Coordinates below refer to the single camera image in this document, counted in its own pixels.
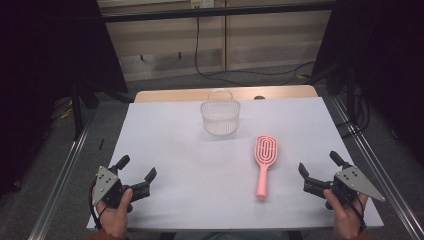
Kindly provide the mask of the pink hairbrush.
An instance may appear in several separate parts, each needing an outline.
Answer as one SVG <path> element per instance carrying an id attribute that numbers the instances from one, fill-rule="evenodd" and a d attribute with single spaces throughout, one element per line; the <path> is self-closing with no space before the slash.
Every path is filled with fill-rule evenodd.
<path id="1" fill-rule="evenodd" d="M 259 177 L 256 197 L 260 200 L 267 198 L 268 168 L 277 160 L 278 142 L 272 136 L 258 136 L 255 143 L 254 158 L 259 166 Z"/>

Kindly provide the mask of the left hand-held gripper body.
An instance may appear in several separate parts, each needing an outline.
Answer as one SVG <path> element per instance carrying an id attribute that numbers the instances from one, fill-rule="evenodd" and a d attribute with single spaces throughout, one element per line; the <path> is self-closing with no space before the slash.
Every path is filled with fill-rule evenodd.
<path id="1" fill-rule="evenodd" d="M 94 184 L 91 205 L 99 211 L 101 207 L 111 207 L 117 209 L 127 185 L 123 185 L 117 174 L 111 169 L 100 166 Z"/>

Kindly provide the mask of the person's left hand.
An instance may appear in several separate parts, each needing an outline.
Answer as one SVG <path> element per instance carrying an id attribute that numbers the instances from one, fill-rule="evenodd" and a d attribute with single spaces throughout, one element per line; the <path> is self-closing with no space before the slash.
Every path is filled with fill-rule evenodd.
<path id="1" fill-rule="evenodd" d="M 133 195 L 132 189 L 127 189 L 122 196 L 121 203 L 117 209 L 101 207 L 98 212 L 101 213 L 100 221 L 102 228 L 108 234 L 117 237 L 127 237 L 128 213 L 127 207 L 131 202 Z"/>

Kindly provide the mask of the clear perforated plastic basket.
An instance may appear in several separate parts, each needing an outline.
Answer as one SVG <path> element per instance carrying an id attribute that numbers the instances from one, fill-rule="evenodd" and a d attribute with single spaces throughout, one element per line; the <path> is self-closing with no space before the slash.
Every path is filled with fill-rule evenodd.
<path id="1" fill-rule="evenodd" d="M 214 136 L 228 136 L 238 127 L 241 105 L 231 91 L 214 89 L 200 106 L 204 129 Z"/>

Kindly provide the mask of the metal floor rail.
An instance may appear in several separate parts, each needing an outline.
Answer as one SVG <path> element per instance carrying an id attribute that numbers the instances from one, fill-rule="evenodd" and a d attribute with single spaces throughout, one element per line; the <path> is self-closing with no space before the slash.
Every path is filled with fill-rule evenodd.
<path id="1" fill-rule="evenodd" d="M 407 201 L 403 198 L 399 190 L 393 184 L 393 181 L 379 161 L 379 158 L 371 148 L 360 128 L 354 125 L 353 121 L 348 117 L 347 107 L 345 104 L 338 98 L 333 98 L 332 102 L 340 117 L 346 121 L 346 126 L 349 130 L 348 136 L 355 141 L 368 166 L 373 172 L 376 180 L 378 181 L 381 189 L 383 190 L 386 201 L 389 202 L 393 207 L 397 217 L 402 222 L 402 225 L 408 232 L 409 236 L 412 240 L 424 240 L 424 228 L 421 226 L 421 223 L 410 208 Z"/>
<path id="2" fill-rule="evenodd" d="M 67 155 L 66 161 L 47 199 L 47 202 L 39 214 L 27 240 L 45 240 L 54 216 L 59 208 L 59 204 L 65 192 L 70 175 L 84 146 L 88 131 L 89 127 L 84 127 L 79 136 L 73 142 L 70 152 Z"/>

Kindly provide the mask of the black metal stand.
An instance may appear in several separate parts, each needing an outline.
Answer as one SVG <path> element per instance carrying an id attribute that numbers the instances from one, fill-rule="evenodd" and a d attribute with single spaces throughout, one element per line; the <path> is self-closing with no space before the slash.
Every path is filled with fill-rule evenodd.
<path id="1" fill-rule="evenodd" d="M 356 122 L 355 107 L 355 79 L 353 71 L 348 63 L 333 64 L 327 77 L 327 92 L 330 95 L 339 94 L 342 90 L 346 91 L 346 104 L 348 120 Z"/>
<path id="2" fill-rule="evenodd" d="M 74 139 L 77 140 L 84 130 L 81 103 L 88 109 L 95 109 L 99 101 L 95 96 L 94 86 L 87 79 L 75 80 L 71 86 L 72 111 L 75 124 Z"/>

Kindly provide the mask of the wooden table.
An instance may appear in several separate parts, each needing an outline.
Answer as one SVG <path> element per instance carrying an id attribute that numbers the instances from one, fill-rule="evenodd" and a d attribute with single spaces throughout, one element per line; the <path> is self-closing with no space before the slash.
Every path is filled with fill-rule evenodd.
<path id="1" fill-rule="evenodd" d="M 140 91 L 135 103 L 205 101 L 213 88 Z M 318 94 L 310 85 L 230 87 L 236 100 L 311 98 Z"/>

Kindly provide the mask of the white wall socket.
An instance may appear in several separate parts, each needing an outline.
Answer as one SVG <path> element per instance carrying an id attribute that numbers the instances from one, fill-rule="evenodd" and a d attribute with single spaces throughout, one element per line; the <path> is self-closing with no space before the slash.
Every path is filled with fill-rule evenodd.
<path id="1" fill-rule="evenodd" d="M 200 8 L 214 8 L 215 2 L 214 0 L 190 0 L 191 7 L 193 9 Z"/>

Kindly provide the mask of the white table sheet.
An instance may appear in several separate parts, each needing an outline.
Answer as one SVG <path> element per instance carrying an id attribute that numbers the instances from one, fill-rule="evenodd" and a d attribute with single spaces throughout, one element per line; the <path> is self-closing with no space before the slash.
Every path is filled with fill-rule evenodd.
<path id="1" fill-rule="evenodd" d="M 267 198 L 256 197 L 258 136 L 278 142 L 268 168 Z M 331 151 L 351 159 L 319 97 L 248 100 L 237 130 L 224 137 L 203 128 L 197 102 L 130 105 L 111 160 L 130 157 L 125 184 L 155 168 L 149 197 L 134 203 L 132 230 L 290 230 L 326 228 L 333 214 L 323 199 L 304 192 L 302 163 L 311 177 L 329 181 L 338 171 Z"/>

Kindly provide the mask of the black horizontal metal bar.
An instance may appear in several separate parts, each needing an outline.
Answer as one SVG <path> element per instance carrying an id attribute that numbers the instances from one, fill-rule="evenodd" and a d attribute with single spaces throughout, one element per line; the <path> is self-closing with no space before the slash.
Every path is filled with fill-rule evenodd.
<path id="1" fill-rule="evenodd" d="M 190 9 L 190 10 L 169 10 L 159 12 L 125 13 L 125 14 L 105 14 L 98 18 L 103 23 L 117 22 L 136 22 L 151 20 L 169 20 L 183 18 L 200 17 L 221 17 L 236 15 L 253 14 L 274 14 L 274 13 L 292 13 L 292 12 L 311 12 L 332 10 L 336 5 L 335 1 L 316 2 L 316 3 L 298 3 L 281 5 L 260 5 L 243 7 L 220 7 L 209 9 Z"/>

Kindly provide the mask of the person's right hand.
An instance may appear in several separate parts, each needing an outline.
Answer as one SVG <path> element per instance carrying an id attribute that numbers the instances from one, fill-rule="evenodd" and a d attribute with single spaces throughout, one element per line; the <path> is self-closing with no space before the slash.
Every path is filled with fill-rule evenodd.
<path id="1" fill-rule="evenodd" d="M 336 195 L 326 189 L 324 195 L 333 208 L 334 234 L 336 236 L 355 236 L 364 233 L 361 231 L 361 220 L 355 211 L 349 206 L 342 206 Z"/>

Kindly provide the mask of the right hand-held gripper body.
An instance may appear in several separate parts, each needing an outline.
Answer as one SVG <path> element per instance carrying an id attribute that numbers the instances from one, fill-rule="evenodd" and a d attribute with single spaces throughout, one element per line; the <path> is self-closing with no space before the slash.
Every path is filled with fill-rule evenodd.
<path id="1" fill-rule="evenodd" d="M 386 201 L 386 198 L 357 166 L 350 166 L 336 172 L 333 181 L 329 183 L 329 189 L 342 205 L 353 206 L 360 194 L 380 202 Z"/>

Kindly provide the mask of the dark curtain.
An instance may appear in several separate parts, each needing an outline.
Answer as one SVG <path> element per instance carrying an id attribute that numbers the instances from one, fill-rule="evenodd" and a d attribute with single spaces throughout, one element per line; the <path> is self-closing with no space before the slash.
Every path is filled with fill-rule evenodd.
<path id="1" fill-rule="evenodd" d="M 424 0 L 335 0 L 312 75 L 337 93 L 349 70 L 424 166 Z"/>
<path id="2" fill-rule="evenodd" d="M 0 198 L 17 189 L 54 103 L 127 86 L 99 0 L 0 0 Z"/>

